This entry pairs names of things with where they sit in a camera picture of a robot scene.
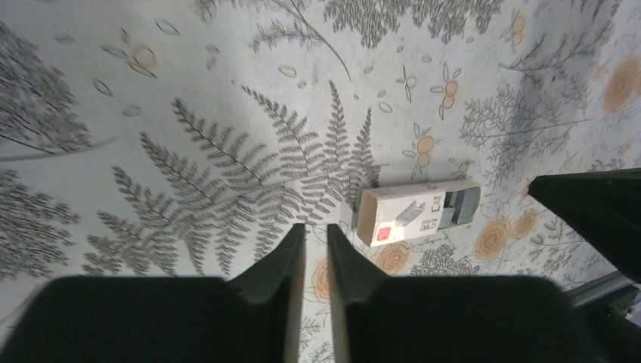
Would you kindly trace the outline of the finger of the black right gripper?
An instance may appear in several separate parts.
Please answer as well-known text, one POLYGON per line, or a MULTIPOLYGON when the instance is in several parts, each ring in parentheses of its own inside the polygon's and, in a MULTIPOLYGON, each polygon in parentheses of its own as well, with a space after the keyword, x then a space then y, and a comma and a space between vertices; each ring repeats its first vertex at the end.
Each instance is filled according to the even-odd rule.
POLYGON ((528 194, 640 282, 640 169, 541 175, 528 194))

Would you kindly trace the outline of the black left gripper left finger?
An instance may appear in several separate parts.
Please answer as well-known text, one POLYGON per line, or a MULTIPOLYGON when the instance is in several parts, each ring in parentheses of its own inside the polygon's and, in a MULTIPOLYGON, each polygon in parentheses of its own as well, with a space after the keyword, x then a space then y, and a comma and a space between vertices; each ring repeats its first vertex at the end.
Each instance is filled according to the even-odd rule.
POLYGON ((232 362, 297 362, 305 279, 305 226, 228 282, 234 289, 228 348, 232 362))

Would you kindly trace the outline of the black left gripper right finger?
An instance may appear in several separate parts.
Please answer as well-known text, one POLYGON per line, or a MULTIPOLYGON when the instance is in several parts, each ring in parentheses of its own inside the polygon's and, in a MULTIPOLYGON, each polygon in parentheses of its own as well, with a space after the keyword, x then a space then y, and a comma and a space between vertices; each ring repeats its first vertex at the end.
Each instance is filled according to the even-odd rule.
POLYGON ((372 362, 371 303, 388 275, 352 246, 339 225, 329 224, 327 276, 335 361, 372 362))

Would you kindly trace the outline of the cardboard staple box sleeve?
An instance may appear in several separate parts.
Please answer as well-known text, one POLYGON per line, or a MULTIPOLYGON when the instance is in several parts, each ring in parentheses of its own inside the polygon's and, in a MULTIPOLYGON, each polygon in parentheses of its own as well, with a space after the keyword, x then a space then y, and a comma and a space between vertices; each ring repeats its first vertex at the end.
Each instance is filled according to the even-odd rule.
POLYGON ((444 215, 446 191, 400 188, 364 190, 358 207, 356 235, 368 247, 435 234, 444 215))

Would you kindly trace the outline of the floral tablecloth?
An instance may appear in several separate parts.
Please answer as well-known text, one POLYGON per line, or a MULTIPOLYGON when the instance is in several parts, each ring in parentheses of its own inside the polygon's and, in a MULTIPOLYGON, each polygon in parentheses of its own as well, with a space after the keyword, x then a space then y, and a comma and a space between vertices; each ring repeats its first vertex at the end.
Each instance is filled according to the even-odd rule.
POLYGON ((52 279, 232 278, 303 222, 332 362, 328 224, 390 275, 570 290, 614 266, 530 183, 639 165, 638 1, 3 1, 1 337, 52 279), (457 179, 468 225, 356 235, 364 190, 457 179))

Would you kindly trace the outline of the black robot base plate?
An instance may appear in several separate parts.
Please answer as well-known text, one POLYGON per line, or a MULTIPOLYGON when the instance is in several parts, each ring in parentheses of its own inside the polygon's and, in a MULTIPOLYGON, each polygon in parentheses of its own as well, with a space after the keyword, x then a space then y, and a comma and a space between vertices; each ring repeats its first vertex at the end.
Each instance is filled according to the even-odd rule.
POLYGON ((600 362, 639 362, 640 324, 633 321, 640 289, 619 271, 567 290, 583 315, 600 362))

